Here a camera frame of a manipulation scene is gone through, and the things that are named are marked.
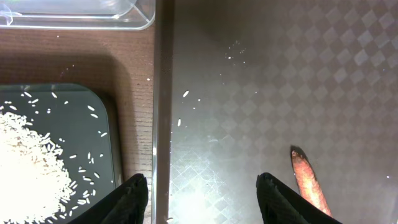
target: scratched surface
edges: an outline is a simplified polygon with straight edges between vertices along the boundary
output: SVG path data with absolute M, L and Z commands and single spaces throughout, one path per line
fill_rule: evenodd
M 124 177 L 143 173 L 150 198 L 154 25 L 134 32 L 1 29 L 0 43 L 1 84 L 79 83 L 115 101 Z
M 397 19 L 394 0 L 176 0 L 174 223 L 262 223 L 256 177 L 297 190 L 291 144 L 337 220 L 396 223 Z

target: pile of rice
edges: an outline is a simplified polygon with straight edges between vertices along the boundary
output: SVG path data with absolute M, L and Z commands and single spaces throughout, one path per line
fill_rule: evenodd
M 26 128 L 25 116 L 0 113 L 0 223 L 44 222 L 70 200 L 71 179 L 49 133 Z

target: metal edge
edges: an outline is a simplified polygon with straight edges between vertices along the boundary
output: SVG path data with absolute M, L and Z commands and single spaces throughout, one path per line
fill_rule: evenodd
M 156 0 L 152 128 L 152 223 L 169 216 L 174 0 Z

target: tray of rice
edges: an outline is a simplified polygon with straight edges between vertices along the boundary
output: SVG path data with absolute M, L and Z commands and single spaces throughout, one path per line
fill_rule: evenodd
M 109 102 L 75 84 L 0 86 L 0 223 L 68 223 L 121 184 Z

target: wood grain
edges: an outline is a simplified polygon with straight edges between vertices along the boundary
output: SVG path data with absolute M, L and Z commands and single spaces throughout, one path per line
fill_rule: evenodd
M 154 30 L 154 25 L 142 31 L 0 30 L 2 84 L 79 83 L 115 100 L 124 178 L 143 173 L 149 196 Z

